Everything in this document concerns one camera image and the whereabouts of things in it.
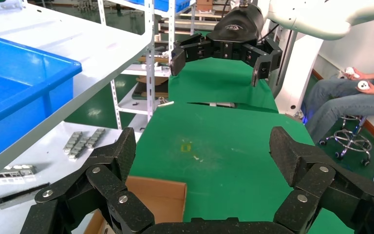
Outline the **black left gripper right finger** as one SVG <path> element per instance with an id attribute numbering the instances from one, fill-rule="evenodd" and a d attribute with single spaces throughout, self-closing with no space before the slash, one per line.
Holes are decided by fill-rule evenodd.
<path id="1" fill-rule="evenodd" d="M 270 155 L 293 188 L 274 222 L 305 234 L 322 209 L 333 212 L 356 234 L 374 234 L 374 182 L 342 168 L 320 148 L 299 143 L 277 126 L 271 130 Z"/>

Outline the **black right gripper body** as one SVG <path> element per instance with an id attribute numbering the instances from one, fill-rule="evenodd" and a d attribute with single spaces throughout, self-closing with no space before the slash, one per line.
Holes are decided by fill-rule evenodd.
<path id="1" fill-rule="evenodd" d="M 250 47 L 255 47 L 264 25 L 261 10 L 249 4 L 235 7 L 206 35 L 211 57 L 248 61 Z"/>

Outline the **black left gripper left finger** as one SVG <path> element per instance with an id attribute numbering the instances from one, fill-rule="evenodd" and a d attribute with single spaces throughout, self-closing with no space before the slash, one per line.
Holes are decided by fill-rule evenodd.
<path id="1" fill-rule="evenodd" d="M 36 194 L 20 232 L 70 234 L 95 210 L 117 234 L 141 234 L 153 226 L 153 213 L 126 186 L 135 151 L 133 128 L 94 149 L 79 169 Z"/>

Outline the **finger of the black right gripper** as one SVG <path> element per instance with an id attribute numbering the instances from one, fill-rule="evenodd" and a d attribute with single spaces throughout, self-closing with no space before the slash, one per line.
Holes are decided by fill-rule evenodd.
<path id="1" fill-rule="evenodd" d="M 196 33 L 182 41 L 176 41 L 171 51 L 170 71 L 177 76 L 187 62 L 206 59 L 211 56 L 211 41 L 206 40 L 201 33 Z"/>
<path id="2" fill-rule="evenodd" d="M 242 61 L 253 68 L 251 86 L 256 87 L 260 79 L 267 79 L 270 71 L 280 66 L 282 50 L 271 37 L 256 45 L 242 45 Z"/>

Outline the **person right hand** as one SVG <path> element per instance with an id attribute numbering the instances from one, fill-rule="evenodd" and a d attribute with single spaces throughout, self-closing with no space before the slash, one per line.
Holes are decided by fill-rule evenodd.
<path id="1" fill-rule="evenodd" d="M 354 67 L 347 67 L 344 72 L 344 76 L 348 79 L 364 79 L 366 75 L 358 71 Z"/>

